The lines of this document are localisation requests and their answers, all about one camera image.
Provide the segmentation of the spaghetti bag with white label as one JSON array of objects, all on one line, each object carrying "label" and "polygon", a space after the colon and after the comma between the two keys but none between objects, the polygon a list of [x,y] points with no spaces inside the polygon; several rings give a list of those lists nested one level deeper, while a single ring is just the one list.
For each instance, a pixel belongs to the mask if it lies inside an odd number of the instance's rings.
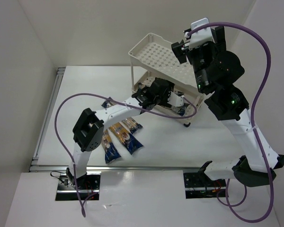
[{"label": "spaghetti bag with white label", "polygon": [[[109,108],[111,106],[116,105],[116,103],[111,102],[109,100],[104,101],[101,106],[103,108]],[[130,130],[131,134],[136,133],[137,131],[141,130],[143,126],[139,124],[134,118],[128,117],[124,120],[122,120],[122,123]]]}]

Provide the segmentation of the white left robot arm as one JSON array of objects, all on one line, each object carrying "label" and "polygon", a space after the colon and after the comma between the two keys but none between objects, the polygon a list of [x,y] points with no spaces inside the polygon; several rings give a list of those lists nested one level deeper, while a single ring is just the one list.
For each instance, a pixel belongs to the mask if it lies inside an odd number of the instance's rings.
[{"label": "white left robot arm", "polygon": [[170,108],[183,103],[183,97],[174,93],[172,82],[156,78],[149,87],[137,90],[121,104],[97,111],[83,110],[73,128],[74,152],[73,161],[66,171],[68,179],[82,187],[91,152],[101,144],[103,132],[110,126],[152,110],[156,105]]}]

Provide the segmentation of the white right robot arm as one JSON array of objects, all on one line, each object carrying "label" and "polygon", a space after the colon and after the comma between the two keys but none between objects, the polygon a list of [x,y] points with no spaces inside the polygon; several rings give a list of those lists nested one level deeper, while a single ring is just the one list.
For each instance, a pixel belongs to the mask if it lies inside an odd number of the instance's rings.
[{"label": "white right robot arm", "polygon": [[269,146],[252,119],[247,99],[234,86],[245,70],[238,56],[226,48],[224,27],[191,26],[185,40],[171,48],[180,63],[192,65],[198,91],[208,95],[205,104],[244,151],[233,161],[208,161],[200,173],[210,180],[236,179],[247,187],[271,184],[275,170],[284,166],[284,155]]}]

